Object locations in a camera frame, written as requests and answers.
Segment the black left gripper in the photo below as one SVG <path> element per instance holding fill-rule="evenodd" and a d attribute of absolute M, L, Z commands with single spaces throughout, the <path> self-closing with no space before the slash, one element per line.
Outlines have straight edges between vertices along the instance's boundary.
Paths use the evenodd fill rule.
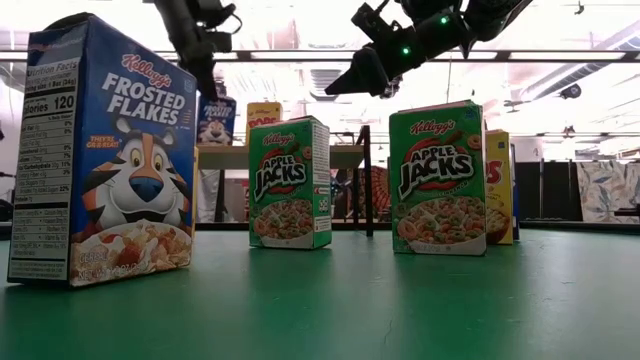
<path fill-rule="evenodd" d="M 186 70 L 196 78 L 200 93 L 208 99 L 217 99 L 215 61 L 211 55 L 232 51 L 232 34 L 217 28 L 235 16 L 235 5 L 223 5 L 221 0 L 152 0 L 152 3 L 160 13 L 178 59 L 188 62 Z"/>

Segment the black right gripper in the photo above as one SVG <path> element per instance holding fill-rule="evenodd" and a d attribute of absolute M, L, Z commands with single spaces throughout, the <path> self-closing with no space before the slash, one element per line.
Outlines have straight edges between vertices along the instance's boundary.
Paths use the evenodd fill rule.
<path fill-rule="evenodd" d="M 381 12 L 389 2 L 401 5 L 409 26 L 386 22 Z M 356 51 L 349 69 L 325 88 L 327 95 L 384 92 L 386 75 L 401 75 L 455 47 L 468 45 L 472 35 L 461 11 L 462 0 L 383 0 L 373 8 L 363 3 L 352 23 L 370 42 Z"/>

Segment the blue Frosted Flakes cereal box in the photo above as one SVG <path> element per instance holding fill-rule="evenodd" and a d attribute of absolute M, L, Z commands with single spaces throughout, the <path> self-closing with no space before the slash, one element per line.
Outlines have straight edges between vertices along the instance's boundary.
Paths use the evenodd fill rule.
<path fill-rule="evenodd" d="M 231 146 L 236 118 L 236 100 L 219 95 L 216 100 L 199 98 L 197 143 Z"/>
<path fill-rule="evenodd" d="M 9 282 L 82 287 L 188 265 L 196 90 L 96 16 L 30 34 Z"/>
<path fill-rule="evenodd" d="M 519 199 L 518 188 L 516 179 L 516 154 L 515 145 L 510 143 L 510 174 L 511 174 L 511 193 L 512 193 L 512 233 L 514 242 L 520 240 L 520 226 L 519 226 Z"/>

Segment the green Apple Jacks cereal box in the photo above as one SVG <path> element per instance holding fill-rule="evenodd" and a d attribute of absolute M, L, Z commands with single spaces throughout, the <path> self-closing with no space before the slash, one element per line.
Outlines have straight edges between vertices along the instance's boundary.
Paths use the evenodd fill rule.
<path fill-rule="evenodd" d="M 484 131 L 483 109 L 471 100 L 390 116 L 394 252 L 486 253 Z"/>
<path fill-rule="evenodd" d="M 249 143 L 249 245 L 332 242 L 330 131 L 313 116 L 260 125 Z"/>

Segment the wooden shelf black metal legs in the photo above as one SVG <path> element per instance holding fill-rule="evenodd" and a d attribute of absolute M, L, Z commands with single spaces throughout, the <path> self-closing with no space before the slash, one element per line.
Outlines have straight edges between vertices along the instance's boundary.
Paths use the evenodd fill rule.
<path fill-rule="evenodd" d="M 371 175 L 371 130 L 363 125 L 358 133 L 331 132 L 331 135 L 350 136 L 352 144 L 330 146 L 330 168 L 351 169 L 352 184 L 352 222 L 335 223 L 334 230 L 361 231 L 372 238 L 376 229 L 373 220 L 373 190 Z M 249 167 L 249 150 L 247 146 L 214 146 L 199 145 L 199 168 L 203 170 L 220 170 L 220 183 L 216 201 L 215 221 L 213 223 L 197 223 L 200 231 L 248 231 L 248 222 L 224 222 L 224 171 L 247 170 Z"/>

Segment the ceiling air vent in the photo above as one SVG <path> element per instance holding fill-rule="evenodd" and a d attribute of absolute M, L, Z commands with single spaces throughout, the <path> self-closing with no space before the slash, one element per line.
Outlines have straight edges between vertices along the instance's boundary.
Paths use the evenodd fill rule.
<path fill-rule="evenodd" d="M 308 71 L 307 80 L 310 96 L 318 102 L 333 102 L 338 96 L 327 95 L 325 89 L 339 76 L 339 69 L 311 69 Z"/>

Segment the orange striped cloth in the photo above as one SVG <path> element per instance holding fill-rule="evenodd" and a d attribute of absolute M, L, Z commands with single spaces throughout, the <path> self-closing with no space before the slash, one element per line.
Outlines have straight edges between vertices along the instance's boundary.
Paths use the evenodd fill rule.
<path fill-rule="evenodd" d="M 379 222 L 389 222 L 391 218 L 391 195 L 388 170 L 374 166 L 371 169 L 371 180 L 374 217 Z"/>

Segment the white hanging cloth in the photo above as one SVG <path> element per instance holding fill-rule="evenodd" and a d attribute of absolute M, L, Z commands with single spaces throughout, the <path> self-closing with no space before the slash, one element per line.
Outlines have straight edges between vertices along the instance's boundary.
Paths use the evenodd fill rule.
<path fill-rule="evenodd" d="M 219 181 L 219 170 L 200 169 L 198 171 L 197 223 L 215 221 Z"/>

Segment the dark rounded fixture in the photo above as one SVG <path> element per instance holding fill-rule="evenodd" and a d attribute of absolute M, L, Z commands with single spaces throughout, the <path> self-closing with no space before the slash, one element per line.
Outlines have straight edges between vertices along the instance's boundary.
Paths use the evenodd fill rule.
<path fill-rule="evenodd" d="M 93 16 L 94 14 L 89 12 L 80 12 L 73 15 L 69 15 L 54 21 L 53 23 L 51 23 L 45 28 L 45 31 L 59 30 L 67 27 L 74 27 L 88 21 Z"/>

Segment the overhead light bar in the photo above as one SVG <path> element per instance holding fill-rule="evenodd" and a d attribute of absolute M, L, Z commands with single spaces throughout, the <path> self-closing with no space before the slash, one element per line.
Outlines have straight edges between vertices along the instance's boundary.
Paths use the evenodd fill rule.
<path fill-rule="evenodd" d="M 353 50 L 239 50 L 215 53 L 218 62 L 349 63 Z M 432 62 L 454 63 L 640 63 L 640 50 L 473 50 L 465 58 L 459 50 L 437 55 Z"/>

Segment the black partition panel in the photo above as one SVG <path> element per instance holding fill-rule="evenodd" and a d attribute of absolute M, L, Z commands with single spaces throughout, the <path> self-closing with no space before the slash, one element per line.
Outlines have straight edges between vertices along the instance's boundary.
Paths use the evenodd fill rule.
<path fill-rule="evenodd" d="M 575 162 L 519 162 L 515 173 L 522 220 L 583 220 Z"/>

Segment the green table mat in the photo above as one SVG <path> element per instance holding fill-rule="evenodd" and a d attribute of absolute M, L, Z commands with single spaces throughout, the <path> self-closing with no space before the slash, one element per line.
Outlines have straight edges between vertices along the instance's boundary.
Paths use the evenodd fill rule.
<path fill-rule="evenodd" d="M 640 236 L 526 230 L 452 257 L 202 232 L 186 269 L 76 290 L 8 284 L 8 251 L 0 360 L 640 360 Z"/>

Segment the leaf pattern curtain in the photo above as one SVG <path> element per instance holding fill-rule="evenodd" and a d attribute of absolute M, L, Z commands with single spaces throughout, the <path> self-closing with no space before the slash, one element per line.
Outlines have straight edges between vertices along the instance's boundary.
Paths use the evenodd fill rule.
<path fill-rule="evenodd" d="M 576 169 L 584 222 L 640 224 L 638 215 L 614 214 L 640 205 L 640 163 L 577 162 Z"/>

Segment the ceiling air duct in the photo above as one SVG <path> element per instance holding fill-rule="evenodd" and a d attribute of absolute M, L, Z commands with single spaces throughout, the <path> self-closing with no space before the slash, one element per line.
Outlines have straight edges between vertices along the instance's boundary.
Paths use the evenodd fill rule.
<path fill-rule="evenodd" d="M 640 20 L 600 42 L 593 50 L 640 51 Z M 525 102 L 541 99 L 563 90 L 611 64 L 611 61 L 590 60 L 562 65 L 540 80 L 523 88 L 519 93 L 519 100 Z"/>

